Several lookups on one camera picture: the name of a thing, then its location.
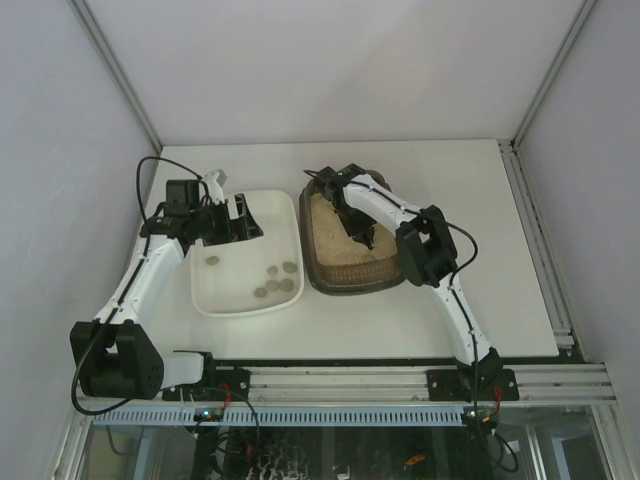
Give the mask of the brown translucent litter box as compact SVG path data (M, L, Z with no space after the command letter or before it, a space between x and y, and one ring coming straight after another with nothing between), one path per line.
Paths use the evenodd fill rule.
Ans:
M347 296L374 293L401 284L404 281L404 275L399 265L398 251L390 259L360 265L329 267L318 262L313 239L310 200L315 193L319 193L326 199L323 186L311 179L299 196L300 239L306 273L312 287L326 295ZM339 211L332 202L327 201L339 216Z

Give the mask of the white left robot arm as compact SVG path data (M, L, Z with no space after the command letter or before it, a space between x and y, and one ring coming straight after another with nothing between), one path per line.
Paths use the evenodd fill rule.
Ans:
M220 170L167 181L164 200L143 217L134 258L114 294L92 320L71 329L74 394L150 400L165 389L204 379L210 354L163 353L147 328L165 285L191 247L262 237L245 196L226 197L223 184Z

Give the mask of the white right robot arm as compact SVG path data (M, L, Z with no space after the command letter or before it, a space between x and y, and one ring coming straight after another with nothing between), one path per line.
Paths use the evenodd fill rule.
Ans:
M375 225L394 235L406 280L425 287L445 322L462 391L476 400L503 368L465 297L460 272L479 254L475 238L448 222L442 210L402 200L356 164L306 172L331 203L347 236L371 249Z

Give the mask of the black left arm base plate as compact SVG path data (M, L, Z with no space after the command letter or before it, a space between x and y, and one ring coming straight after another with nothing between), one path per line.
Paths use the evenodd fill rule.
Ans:
M246 398L251 372L244 368L220 368L208 371L196 384L171 387L162 393L164 401L222 402Z

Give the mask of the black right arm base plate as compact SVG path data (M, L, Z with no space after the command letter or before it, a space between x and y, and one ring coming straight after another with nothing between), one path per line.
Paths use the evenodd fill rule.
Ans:
M426 372L426 386L431 401L517 401L520 393L515 372L500 369L495 374L475 375L472 370L430 369Z

